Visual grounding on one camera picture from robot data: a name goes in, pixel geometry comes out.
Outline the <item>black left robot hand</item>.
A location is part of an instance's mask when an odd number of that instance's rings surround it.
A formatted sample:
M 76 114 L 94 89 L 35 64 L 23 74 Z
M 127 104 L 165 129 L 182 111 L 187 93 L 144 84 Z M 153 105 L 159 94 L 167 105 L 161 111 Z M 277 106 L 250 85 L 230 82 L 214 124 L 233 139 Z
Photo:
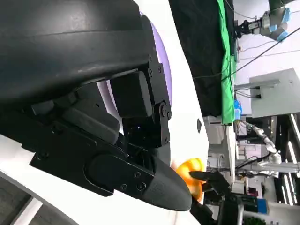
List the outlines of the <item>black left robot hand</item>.
M 102 196 L 187 211 L 149 19 L 132 0 L 0 3 L 0 133 L 31 166 Z

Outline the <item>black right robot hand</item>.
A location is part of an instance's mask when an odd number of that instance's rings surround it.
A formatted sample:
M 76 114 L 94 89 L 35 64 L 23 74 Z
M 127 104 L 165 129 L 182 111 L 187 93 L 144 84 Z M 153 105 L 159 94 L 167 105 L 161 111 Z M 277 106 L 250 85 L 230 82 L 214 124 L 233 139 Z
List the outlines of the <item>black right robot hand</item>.
M 217 196 L 227 198 L 231 195 L 229 183 L 219 171 L 202 172 L 202 171 L 190 171 L 190 176 L 194 179 L 205 181 L 202 190 L 204 192 L 214 191 Z M 216 225 L 217 222 L 212 218 L 212 212 L 203 204 L 200 204 L 198 200 L 192 196 L 192 206 L 190 213 L 201 225 Z

